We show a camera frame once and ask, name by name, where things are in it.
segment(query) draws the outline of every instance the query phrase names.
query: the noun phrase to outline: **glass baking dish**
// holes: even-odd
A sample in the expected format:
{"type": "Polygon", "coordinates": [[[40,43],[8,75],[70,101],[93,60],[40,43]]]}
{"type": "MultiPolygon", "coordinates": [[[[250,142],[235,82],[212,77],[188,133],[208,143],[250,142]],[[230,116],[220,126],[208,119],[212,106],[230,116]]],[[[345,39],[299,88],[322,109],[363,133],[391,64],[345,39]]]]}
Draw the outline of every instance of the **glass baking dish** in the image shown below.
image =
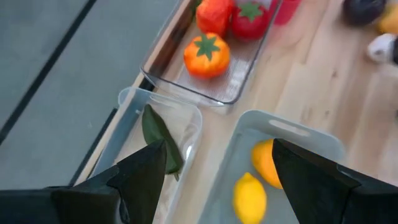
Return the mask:
{"type": "MultiPolygon", "coordinates": [[[[235,0],[236,4],[249,0],[235,0]]],[[[200,35],[195,24],[194,8],[197,0],[181,0],[166,21],[154,42],[141,70],[157,88],[191,103],[206,106],[226,106],[237,102],[253,71],[257,57],[265,47],[275,15],[282,0],[271,16],[270,25],[261,40],[240,42],[227,34],[225,41],[231,49],[231,61],[224,75],[211,80],[191,77],[183,64],[183,50],[188,43],[200,35]]],[[[271,0],[260,0],[269,8],[271,0]]]]}
{"type": "Polygon", "coordinates": [[[118,118],[119,121],[110,137],[106,137],[108,139],[98,161],[92,168],[90,177],[110,168],[147,145],[141,126],[142,111],[146,104],[150,104],[162,117],[184,159],[178,181],[175,180],[174,175],[165,176],[153,221],[156,224],[170,223],[169,218],[174,214],[182,187],[200,144],[203,121],[201,112],[195,105],[131,87],[119,109],[122,115],[118,118]]]}

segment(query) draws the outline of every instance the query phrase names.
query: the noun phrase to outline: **red tomato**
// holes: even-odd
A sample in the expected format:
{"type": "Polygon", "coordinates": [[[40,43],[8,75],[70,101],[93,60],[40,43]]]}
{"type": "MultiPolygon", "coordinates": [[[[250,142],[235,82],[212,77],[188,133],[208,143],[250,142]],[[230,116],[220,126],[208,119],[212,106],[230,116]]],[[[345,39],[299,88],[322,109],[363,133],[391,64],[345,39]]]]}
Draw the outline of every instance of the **red tomato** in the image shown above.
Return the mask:
{"type": "Polygon", "coordinates": [[[251,1],[233,7],[232,33],[241,40],[258,40],[266,32],[269,12],[263,4],[251,1]]]}

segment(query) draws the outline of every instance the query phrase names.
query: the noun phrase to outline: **green leaf in container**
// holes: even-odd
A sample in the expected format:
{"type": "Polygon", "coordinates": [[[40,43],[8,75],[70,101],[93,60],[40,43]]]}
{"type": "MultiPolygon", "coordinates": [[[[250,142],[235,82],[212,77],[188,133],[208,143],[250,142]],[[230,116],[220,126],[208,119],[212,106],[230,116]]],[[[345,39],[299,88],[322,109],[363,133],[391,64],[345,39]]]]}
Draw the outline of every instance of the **green leaf in container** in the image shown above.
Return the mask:
{"type": "Polygon", "coordinates": [[[181,153],[163,119],[150,105],[145,105],[142,115],[142,132],[147,144],[164,139],[167,149],[166,174],[178,172],[183,166],[181,153]]]}

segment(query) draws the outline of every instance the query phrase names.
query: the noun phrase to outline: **wooden table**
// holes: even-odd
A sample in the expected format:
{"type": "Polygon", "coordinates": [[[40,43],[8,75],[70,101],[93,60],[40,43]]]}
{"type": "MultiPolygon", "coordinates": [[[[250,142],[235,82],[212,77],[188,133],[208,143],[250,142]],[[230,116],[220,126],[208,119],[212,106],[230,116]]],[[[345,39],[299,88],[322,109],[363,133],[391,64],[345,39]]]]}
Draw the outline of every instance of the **wooden table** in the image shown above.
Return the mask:
{"type": "Polygon", "coordinates": [[[198,220],[234,125],[250,109],[334,134],[346,146],[343,164],[398,185],[398,68],[376,65],[364,56],[377,36],[375,28],[347,27],[340,9],[341,0],[303,0],[292,21],[270,37],[252,86],[233,112],[201,109],[201,146],[172,223],[198,220]]]}

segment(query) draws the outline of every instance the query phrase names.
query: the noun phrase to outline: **concrete floor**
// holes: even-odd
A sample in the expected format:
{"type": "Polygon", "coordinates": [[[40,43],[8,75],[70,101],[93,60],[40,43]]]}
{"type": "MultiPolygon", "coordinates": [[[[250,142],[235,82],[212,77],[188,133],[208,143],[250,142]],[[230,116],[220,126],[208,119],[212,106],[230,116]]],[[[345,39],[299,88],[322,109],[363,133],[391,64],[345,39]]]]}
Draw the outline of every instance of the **concrete floor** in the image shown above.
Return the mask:
{"type": "MultiPolygon", "coordinates": [[[[0,127],[85,0],[26,2],[0,3],[0,127]]],[[[95,3],[1,144],[0,189],[69,183],[176,2],[95,3]]]]}

